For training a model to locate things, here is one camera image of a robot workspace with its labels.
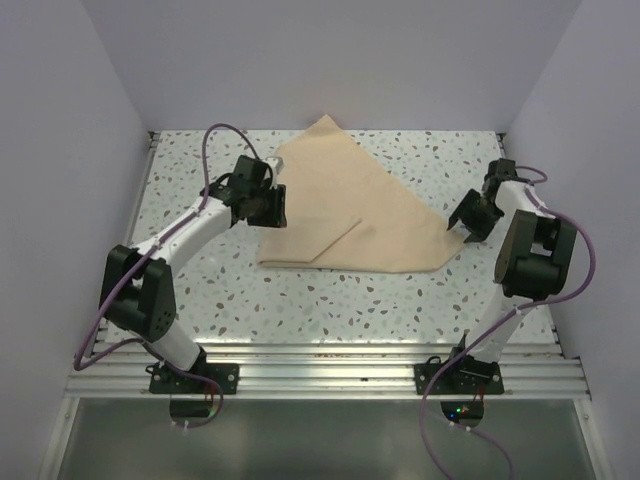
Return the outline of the beige cloth mat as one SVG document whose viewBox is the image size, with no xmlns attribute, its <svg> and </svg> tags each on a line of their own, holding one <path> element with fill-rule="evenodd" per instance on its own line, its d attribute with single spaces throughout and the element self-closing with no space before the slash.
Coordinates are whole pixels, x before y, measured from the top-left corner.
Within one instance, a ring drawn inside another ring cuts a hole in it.
<svg viewBox="0 0 640 480">
<path fill-rule="evenodd" d="M 431 272 L 464 246 L 461 234 L 328 115 L 277 154 L 287 225 L 263 231 L 263 267 Z"/>
</svg>

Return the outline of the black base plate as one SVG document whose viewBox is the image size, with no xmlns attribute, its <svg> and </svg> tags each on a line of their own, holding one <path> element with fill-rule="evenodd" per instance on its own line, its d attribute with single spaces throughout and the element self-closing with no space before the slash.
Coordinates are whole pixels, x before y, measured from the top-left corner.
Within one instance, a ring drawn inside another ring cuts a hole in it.
<svg viewBox="0 0 640 480">
<path fill-rule="evenodd" d="M 440 357 L 432 356 L 413 366 L 418 395 L 429 388 L 435 395 L 502 395 L 505 393 L 502 373 L 496 362 L 486 363 L 465 356 L 451 367 Z"/>
<path fill-rule="evenodd" d="M 210 363 L 204 350 L 189 370 L 180 370 L 164 361 L 148 365 L 152 394 L 188 395 L 221 393 L 234 395 L 240 378 L 237 363 Z"/>
</svg>

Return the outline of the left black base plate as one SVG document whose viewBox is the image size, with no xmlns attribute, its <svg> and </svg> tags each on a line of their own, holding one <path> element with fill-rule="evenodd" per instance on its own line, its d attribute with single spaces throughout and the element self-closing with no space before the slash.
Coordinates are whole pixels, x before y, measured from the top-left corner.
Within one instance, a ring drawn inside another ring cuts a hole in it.
<svg viewBox="0 0 640 480">
<path fill-rule="evenodd" d="M 204 350 L 189 370 L 180 370 L 164 361 L 148 365 L 152 394 L 188 395 L 221 393 L 234 395 L 240 378 L 237 363 L 210 363 Z"/>
</svg>

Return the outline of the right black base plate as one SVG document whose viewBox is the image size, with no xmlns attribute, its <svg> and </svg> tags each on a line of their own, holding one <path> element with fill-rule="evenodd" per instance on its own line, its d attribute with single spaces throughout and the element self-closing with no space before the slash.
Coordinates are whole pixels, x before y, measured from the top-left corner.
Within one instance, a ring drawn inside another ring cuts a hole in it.
<svg viewBox="0 0 640 480">
<path fill-rule="evenodd" d="M 432 356 L 413 366 L 418 395 L 429 388 L 435 395 L 502 395 L 505 393 L 502 373 L 496 362 L 486 363 L 465 356 L 451 367 L 440 357 Z"/>
</svg>

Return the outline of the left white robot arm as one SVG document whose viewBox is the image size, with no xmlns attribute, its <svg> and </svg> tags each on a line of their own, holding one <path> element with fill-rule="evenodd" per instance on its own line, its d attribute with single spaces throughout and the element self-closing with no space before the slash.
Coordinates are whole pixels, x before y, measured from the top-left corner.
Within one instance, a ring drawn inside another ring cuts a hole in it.
<svg viewBox="0 0 640 480">
<path fill-rule="evenodd" d="M 201 390 L 208 379 L 199 362 L 200 346 L 177 325 L 174 277 L 217 236 L 239 222 L 284 228 L 286 186 L 277 175 L 280 157 L 242 155 L 232 172 L 205 186 L 189 209 L 168 227 L 134 247 L 118 245 L 108 254 L 99 313 L 135 335 L 174 369 L 185 392 Z"/>
</svg>

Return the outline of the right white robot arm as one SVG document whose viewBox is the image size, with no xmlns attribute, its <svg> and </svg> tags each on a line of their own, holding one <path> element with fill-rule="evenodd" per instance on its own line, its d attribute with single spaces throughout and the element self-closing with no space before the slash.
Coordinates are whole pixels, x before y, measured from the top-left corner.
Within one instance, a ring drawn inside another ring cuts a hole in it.
<svg viewBox="0 0 640 480">
<path fill-rule="evenodd" d="M 543 210 L 533 182 L 504 158 L 489 163 L 482 188 L 466 193 L 447 228 L 460 224 L 466 244 L 480 243 L 501 220 L 509 227 L 495 262 L 496 290 L 479 325 L 460 342 L 467 357 L 484 364 L 499 361 L 523 316 L 563 290 L 577 236 L 569 221 Z"/>
</svg>

